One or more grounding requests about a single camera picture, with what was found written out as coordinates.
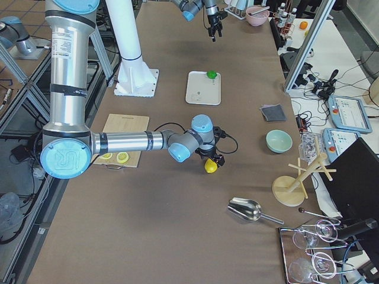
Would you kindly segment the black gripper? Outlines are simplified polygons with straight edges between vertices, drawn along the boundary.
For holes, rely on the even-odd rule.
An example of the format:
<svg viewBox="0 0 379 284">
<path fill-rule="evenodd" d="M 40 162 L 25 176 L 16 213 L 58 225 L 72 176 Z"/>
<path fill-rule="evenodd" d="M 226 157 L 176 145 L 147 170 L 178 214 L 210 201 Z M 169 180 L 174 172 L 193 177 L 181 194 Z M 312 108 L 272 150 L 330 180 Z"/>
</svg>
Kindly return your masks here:
<svg viewBox="0 0 379 284">
<path fill-rule="evenodd" d="M 207 28 L 209 37 L 212 41 L 215 41 L 215 34 L 218 33 L 219 37 L 222 37 L 223 26 L 221 21 L 224 19 L 224 12 L 215 12 L 213 14 L 207 14 L 209 27 Z"/>
<path fill-rule="evenodd" d="M 196 149 L 196 153 L 200 155 L 202 160 L 208 159 L 216 163 L 218 166 L 222 166 L 225 163 L 224 156 L 216 153 L 216 147 L 210 145 L 208 149 L 202 149 L 201 147 Z"/>
</svg>

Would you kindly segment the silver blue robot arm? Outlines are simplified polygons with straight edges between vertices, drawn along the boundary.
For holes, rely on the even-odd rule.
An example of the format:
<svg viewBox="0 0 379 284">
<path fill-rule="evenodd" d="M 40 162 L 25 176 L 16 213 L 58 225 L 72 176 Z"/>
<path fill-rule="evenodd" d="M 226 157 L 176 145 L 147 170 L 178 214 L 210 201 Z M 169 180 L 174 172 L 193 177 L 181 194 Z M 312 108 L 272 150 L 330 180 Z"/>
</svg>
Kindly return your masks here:
<svg viewBox="0 0 379 284">
<path fill-rule="evenodd" d="M 209 26 L 205 29 L 208 31 L 208 36 L 212 39 L 212 42 L 216 41 L 216 33 L 219 37 L 222 37 L 223 26 L 221 21 L 227 17 L 227 12 L 220 10 L 216 1 L 212 0 L 174 0 L 172 1 L 181 11 L 182 16 L 188 21 L 192 21 L 194 17 L 202 9 L 207 13 L 207 19 Z"/>
<path fill-rule="evenodd" d="M 141 133 L 93 133 L 85 124 L 88 44 L 96 30 L 98 1 L 47 1 L 45 18 L 52 29 L 50 120 L 43 127 L 40 161 L 59 179 L 71 179 L 90 166 L 95 154 L 166 149 L 178 162 L 193 153 L 224 164 L 216 144 L 221 132 L 204 114 L 188 130 Z M 151 98 L 159 72 L 144 62 L 131 1 L 106 3 L 121 65 L 114 93 Z"/>
</svg>

